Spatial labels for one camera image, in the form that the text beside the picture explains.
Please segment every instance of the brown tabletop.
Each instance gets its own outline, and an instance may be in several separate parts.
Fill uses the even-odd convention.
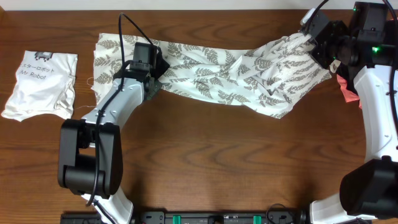
[[[306,11],[128,11],[154,39],[253,49],[299,29]],[[349,22],[351,11],[326,11]],[[94,105],[86,80],[100,32],[118,32],[119,11],[5,12],[0,25],[0,105],[16,83],[25,50],[78,54],[73,117]],[[123,33],[138,32],[124,21]],[[0,118],[0,222],[59,223],[85,201],[57,183],[63,119]],[[358,103],[345,103],[336,77],[317,85],[282,119],[244,106],[191,100],[161,90],[122,132],[122,188],[136,208],[266,210],[307,205],[337,193],[363,164]]]

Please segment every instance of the leaf print cloth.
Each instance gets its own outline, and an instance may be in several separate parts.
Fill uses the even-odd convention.
[[[316,84],[331,78],[310,56],[310,36],[292,34],[252,50],[226,50],[152,40],[170,68],[159,78],[163,89],[197,100],[245,105],[281,118]],[[126,60],[143,37],[124,35]],[[117,34],[100,34],[94,51],[97,103],[112,87],[121,66]]]

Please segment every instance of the green light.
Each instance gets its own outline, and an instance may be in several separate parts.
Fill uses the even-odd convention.
[[[379,47],[372,47],[372,50],[373,50],[374,53],[377,53],[380,50],[380,48]]]

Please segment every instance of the white cloth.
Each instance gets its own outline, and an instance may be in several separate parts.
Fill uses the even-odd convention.
[[[159,81],[163,89],[197,100],[245,105],[275,118],[292,110],[316,84],[331,78],[310,56],[310,36],[292,34],[253,50],[225,50],[153,40],[170,68]],[[126,60],[142,37],[124,35]],[[119,36],[100,34],[94,51],[97,102],[112,87],[121,66]]]
[[[25,51],[17,83],[1,116],[22,121],[39,114],[71,118],[77,55]]]

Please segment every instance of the wire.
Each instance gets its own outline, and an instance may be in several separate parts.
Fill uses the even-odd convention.
[[[106,213],[105,209],[100,205],[100,203],[98,203],[97,200],[94,200],[93,205],[94,205],[94,206],[97,206],[97,207],[99,208],[99,210],[101,211],[101,213],[102,213],[112,224],[117,224],[117,223],[113,220],[113,218],[112,218],[108,213]]]
[[[277,206],[277,205],[279,205],[279,206],[281,206],[281,207],[283,207],[283,208],[286,208],[285,205],[282,205],[281,203],[275,203],[275,204],[271,205],[271,206],[268,208],[268,210],[267,210],[267,212],[266,212],[266,219],[267,219],[270,223],[272,223],[272,224],[276,224],[276,223],[274,223],[274,221],[272,221],[271,219],[269,219],[268,213],[269,213],[269,210],[271,210],[273,207],[275,207],[275,206]],[[290,211],[287,211],[287,212],[289,213],[289,215],[290,215],[292,218],[294,218],[294,215],[293,215]]]
[[[315,9],[315,11],[312,13],[311,17],[308,19],[306,25],[305,25],[305,30],[304,33],[307,34],[308,30],[310,29],[310,25],[313,21],[313,18],[316,16],[316,14],[318,13],[319,9],[329,0],[323,0],[323,2],[321,2],[321,4],[319,4],[319,6]]]
[[[123,47],[123,35],[122,35],[122,23],[121,23],[121,18],[124,16],[128,21],[130,21],[136,28],[137,30],[148,40],[148,42],[153,46],[154,44],[152,41],[150,41],[150,38],[148,38],[145,33],[137,26],[137,24],[131,20],[127,15],[125,15],[123,12],[120,13],[119,15],[119,38],[120,38],[120,48],[121,48],[121,54],[122,54],[122,74],[121,74],[121,82],[120,85],[118,86],[118,89],[111,95],[111,97],[105,102],[105,104],[102,106],[100,110],[98,110],[98,116],[97,120],[95,123],[95,176],[94,176],[94,186],[93,186],[93,191],[90,195],[89,200],[86,203],[86,206],[90,206],[95,197],[95,193],[98,188],[98,177],[100,176],[100,144],[101,144],[101,139],[100,139],[100,124],[101,124],[101,119],[104,116],[104,112],[108,105],[112,102],[112,100],[116,97],[116,95],[120,92],[123,91],[123,86],[124,86],[124,71],[126,70],[126,63],[124,61],[124,47]]]
[[[396,41],[396,54],[394,57],[394,61],[392,63],[391,67],[391,74],[390,74],[390,89],[389,89],[389,95],[390,95],[390,102],[391,102],[391,110],[392,110],[392,119],[394,120],[394,124],[396,126],[396,132],[398,133],[398,117],[397,117],[397,108],[396,108],[396,101],[395,101],[395,92],[394,92],[394,78],[396,74],[396,69],[397,69],[397,63],[398,63],[398,20],[397,20],[397,15],[392,6],[390,5],[388,0],[382,0],[386,6],[388,7],[388,10],[390,11],[392,15],[392,19],[394,20],[395,24],[395,41]]]

